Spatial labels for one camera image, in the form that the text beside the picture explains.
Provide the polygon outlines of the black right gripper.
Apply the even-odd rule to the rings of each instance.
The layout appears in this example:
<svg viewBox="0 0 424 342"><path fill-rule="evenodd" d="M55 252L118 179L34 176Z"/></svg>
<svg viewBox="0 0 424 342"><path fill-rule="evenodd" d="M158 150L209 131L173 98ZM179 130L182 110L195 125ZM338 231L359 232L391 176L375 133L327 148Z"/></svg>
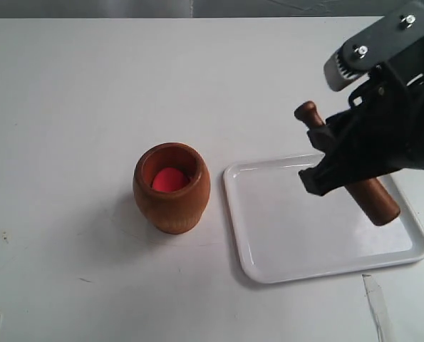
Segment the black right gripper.
<svg viewBox="0 0 424 342"><path fill-rule="evenodd" d="M305 190L332 190L404 168L424 170L424 3L409 1L346 40L326 62L334 91L361 77L350 108L325 121L306 111L311 145L325 153L298 172Z"/></svg>

